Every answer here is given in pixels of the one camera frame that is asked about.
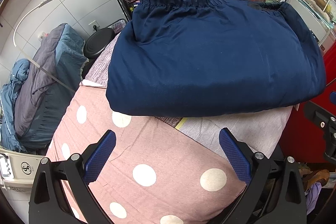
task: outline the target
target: pillow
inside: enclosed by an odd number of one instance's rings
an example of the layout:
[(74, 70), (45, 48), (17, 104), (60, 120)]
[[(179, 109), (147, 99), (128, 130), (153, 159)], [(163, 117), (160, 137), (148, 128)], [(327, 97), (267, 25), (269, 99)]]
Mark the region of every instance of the pillow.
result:
[[(113, 130), (115, 149), (89, 187), (114, 223), (203, 224), (242, 192), (245, 183), (226, 159), (155, 117), (113, 112), (105, 92), (79, 87), (47, 157), (66, 160)], [(84, 221), (64, 186), (74, 214)]]

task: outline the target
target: electrical outlet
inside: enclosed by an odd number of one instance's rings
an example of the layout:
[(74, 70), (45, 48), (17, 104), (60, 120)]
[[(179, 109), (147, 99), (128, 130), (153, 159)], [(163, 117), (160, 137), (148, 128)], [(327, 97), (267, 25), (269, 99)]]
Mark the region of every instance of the electrical outlet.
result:
[(97, 22), (97, 21), (94, 21), (94, 22), (91, 22), (91, 23), (89, 24), (89, 26), (92, 28), (92, 30), (94, 30), (94, 28), (93, 28), (94, 25), (97, 26), (97, 29), (99, 28), (99, 24), (98, 24), (98, 22)]

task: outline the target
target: white polka dot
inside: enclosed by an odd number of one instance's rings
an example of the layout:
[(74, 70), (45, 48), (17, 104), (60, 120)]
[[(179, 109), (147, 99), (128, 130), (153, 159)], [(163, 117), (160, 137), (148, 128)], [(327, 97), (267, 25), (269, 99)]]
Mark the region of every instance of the white polka dot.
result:
[(79, 123), (85, 123), (86, 121), (86, 116), (87, 116), (87, 112), (86, 112), (86, 108), (84, 106), (80, 106), (77, 110), (77, 121)]
[(62, 155), (66, 160), (71, 156), (70, 148), (66, 143), (62, 145)]
[(129, 125), (131, 122), (132, 116), (122, 114), (119, 112), (112, 112), (112, 121), (113, 123), (120, 128), (124, 128)]
[(51, 149), (51, 148), (52, 148), (52, 146), (53, 146), (53, 143), (54, 143), (54, 139), (51, 139), (51, 142), (50, 142), (50, 145), (49, 145), (49, 149)]
[(223, 170), (212, 168), (206, 170), (199, 181), (201, 186), (207, 191), (218, 191), (226, 184), (226, 174)]
[(177, 216), (167, 215), (160, 219), (160, 224), (183, 224), (183, 221)]
[(110, 211), (114, 216), (118, 218), (126, 218), (127, 213), (124, 207), (122, 207), (119, 203), (112, 202), (110, 204)]
[(139, 164), (133, 169), (133, 178), (141, 186), (152, 186), (156, 182), (156, 173), (147, 164)]
[(71, 210), (72, 210), (73, 214), (75, 215), (75, 217), (79, 219), (79, 213), (76, 211), (76, 209), (71, 207)]

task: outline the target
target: white tiled wall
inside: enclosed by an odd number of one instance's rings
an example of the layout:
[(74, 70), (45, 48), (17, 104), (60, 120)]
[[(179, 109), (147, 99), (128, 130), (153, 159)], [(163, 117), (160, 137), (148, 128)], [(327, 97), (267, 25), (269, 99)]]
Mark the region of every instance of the white tiled wall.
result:
[[(22, 54), (13, 45), (13, 32), (21, 18), (43, 0), (10, 0), (0, 15), (0, 85)], [(49, 33), (61, 23), (70, 24), (84, 39), (94, 33), (89, 23), (96, 20), (104, 28), (124, 15), (117, 0), (53, 0), (31, 13), (18, 28), (16, 43), (29, 56), (41, 45), (38, 36)]]

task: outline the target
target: blue textured gripper pad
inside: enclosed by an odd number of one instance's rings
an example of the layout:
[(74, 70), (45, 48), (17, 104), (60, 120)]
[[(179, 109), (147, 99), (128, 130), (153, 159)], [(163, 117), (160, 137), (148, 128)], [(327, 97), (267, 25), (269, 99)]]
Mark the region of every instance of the blue textured gripper pad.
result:
[(249, 185), (252, 180), (250, 163), (225, 129), (222, 129), (219, 133), (219, 144), (229, 159), (239, 180)]
[(110, 131), (87, 160), (84, 166), (85, 175), (83, 177), (86, 185), (97, 180), (107, 159), (116, 146), (116, 141), (116, 134), (113, 131)]
[(332, 93), (330, 93), (330, 101), (336, 105), (336, 92), (333, 91)]

